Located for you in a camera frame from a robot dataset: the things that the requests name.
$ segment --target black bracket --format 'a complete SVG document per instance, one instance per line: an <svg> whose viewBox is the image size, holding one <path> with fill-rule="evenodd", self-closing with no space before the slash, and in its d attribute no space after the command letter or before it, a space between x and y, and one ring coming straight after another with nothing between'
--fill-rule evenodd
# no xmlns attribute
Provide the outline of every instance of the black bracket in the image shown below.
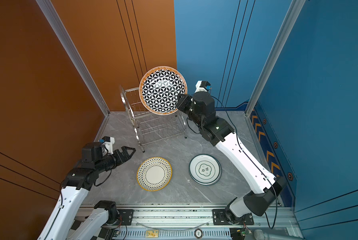
<svg viewBox="0 0 358 240"><path fill-rule="evenodd" d="M118 209L119 215L122 216L122 225L130 226L132 219L134 217L134 210L133 209ZM118 226L120 224L120 221L117 220L112 225Z"/></svg>
<svg viewBox="0 0 358 240"><path fill-rule="evenodd" d="M225 209L213 209L212 210L212 218L214 219L214 225L232 225L226 218ZM241 217L241 221L236 225L253 225L253 217L252 214L246 214Z"/></svg>

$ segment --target yellow rim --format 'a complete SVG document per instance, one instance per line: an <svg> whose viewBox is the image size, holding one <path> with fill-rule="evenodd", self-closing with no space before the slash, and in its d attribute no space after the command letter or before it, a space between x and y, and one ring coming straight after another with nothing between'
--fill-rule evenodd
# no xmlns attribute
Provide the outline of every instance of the yellow rim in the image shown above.
<svg viewBox="0 0 358 240"><path fill-rule="evenodd" d="M139 84L139 97L140 97L140 100L142 101L142 104L152 113L155 113L155 114L158 114L158 115L169 115L169 114L172 114L172 113L175 113L178 109L175 109L169 113L160 113L160 112L157 112L157 111L154 111L153 109L151 109L147 104L146 102L144 101L144 98L143 98L143 86L144 86L144 82L145 80L147 79L147 77L153 73L153 72L156 72L157 70L170 70L176 74L178 74L182 80L183 80L183 84L184 84L184 89L185 89L185 92L184 94L187 94L187 84L186 84L186 80L184 79L184 77L182 76L182 74L180 74L180 72L178 70L176 70L175 68L172 68L172 67L167 67L167 66L160 66L160 67L156 67L156 68L153 68L151 70L149 70L142 78L142 80L140 81L140 84Z"/></svg>
<svg viewBox="0 0 358 240"><path fill-rule="evenodd" d="M150 157L149 159L147 159L147 160L145 160L144 162L142 162L142 164L141 164L141 165L139 166L139 168L138 168L138 171L136 172L136 180L138 181L139 186L140 186L141 188L143 188L144 190L149 191L149 192L155 192L155 191L159 191L159 190L163 189L165 186L167 186L167 184L171 181L171 178L172 178L172 167L171 167L170 162L167 161L166 159L162 158L162 157L158 157L158 158L161 158L161 159L165 160L166 162L168 162L168 165L170 166L170 169L171 169L170 179L168 180L168 182L166 183L166 185L164 185L162 188L157 189L157 190L147 190L147 189L145 189L144 187L142 187L142 185L140 185L139 180L138 180L138 172L139 172L139 169L140 169L140 167L143 165L143 163L147 162L148 160L150 160L150 159L152 159L152 158L157 158L157 157Z"/></svg>

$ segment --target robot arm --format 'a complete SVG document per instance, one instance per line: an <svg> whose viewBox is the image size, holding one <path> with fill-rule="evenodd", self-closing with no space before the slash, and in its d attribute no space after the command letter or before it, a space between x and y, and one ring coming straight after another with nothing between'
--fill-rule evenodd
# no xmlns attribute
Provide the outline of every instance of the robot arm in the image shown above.
<svg viewBox="0 0 358 240"><path fill-rule="evenodd" d="M62 182L61 195L38 240L66 239L75 215L99 174L109 171L128 161L135 148L123 146L113 152L113 137L104 137L99 142L86 144L82 149L82 159ZM87 220L69 239L90 240L103 224L112 224L118 219L115 202L100 201L95 205Z"/></svg>
<svg viewBox="0 0 358 240"><path fill-rule="evenodd" d="M234 128L215 115L215 101L208 93L209 86L206 81L198 81L193 96L178 94L176 107L198 126L204 139L232 161L251 188L251 192L227 206L227 219L237 223L250 212L262 216L285 187L286 181L282 177L276 178L263 167L240 140L238 142Z"/></svg>

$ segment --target metal wire rack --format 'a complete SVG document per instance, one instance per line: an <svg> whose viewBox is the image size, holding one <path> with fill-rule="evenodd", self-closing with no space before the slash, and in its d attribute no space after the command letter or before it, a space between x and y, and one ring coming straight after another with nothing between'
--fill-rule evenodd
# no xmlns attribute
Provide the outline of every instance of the metal wire rack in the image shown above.
<svg viewBox="0 0 358 240"><path fill-rule="evenodd" d="M139 87L127 90L120 87L120 96L143 152L143 145L148 143L182 133L187 138L186 121L180 111L170 115L157 115L148 111L140 100Z"/></svg>

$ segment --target aluminum frame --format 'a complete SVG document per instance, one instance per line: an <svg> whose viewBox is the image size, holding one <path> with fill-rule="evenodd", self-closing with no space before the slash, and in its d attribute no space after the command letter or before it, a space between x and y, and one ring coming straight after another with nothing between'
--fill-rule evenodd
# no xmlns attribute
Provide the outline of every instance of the aluminum frame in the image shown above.
<svg viewBox="0 0 358 240"><path fill-rule="evenodd" d="M282 51L283 46L286 43L288 36L290 35L290 32L299 16L299 13L300 13L305 1L306 0L293 0L291 2L290 7L288 8L287 14L284 17L282 26L279 29L279 32L278 32L278 35L274 41L274 44L272 45L270 54L268 55L268 58L266 60L266 63L264 64L263 70L259 76L259 79L255 85L255 88L253 89L249 103L247 104L246 111L245 111L246 116L251 115L251 112L252 112L256 102L258 101L259 96L262 93L264 86L266 85L268 77L270 76L272 69L275 66L275 63L278 60L280 52Z"/></svg>
<svg viewBox="0 0 358 240"><path fill-rule="evenodd" d="M224 209L225 204L135 204L117 205L117 209L133 209L132 228L193 228L202 225L206 228L231 227L230 225L214 225L213 209ZM81 205L75 219L84 221L90 215L93 205ZM266 211L268 220L273 222L275 216L275 204L272 204ZM261 217L253 214L254 228L268 228L266 216ZM297 220L289 207L278 207L278 214L275 222L276 228L289 228L294 232L300 231Z"/></svg>
<svg viewBox="0 0 358 240"><path fill-rule="evenodd" d="M104 116L110 110L50 0L36 0Z"/></svg>

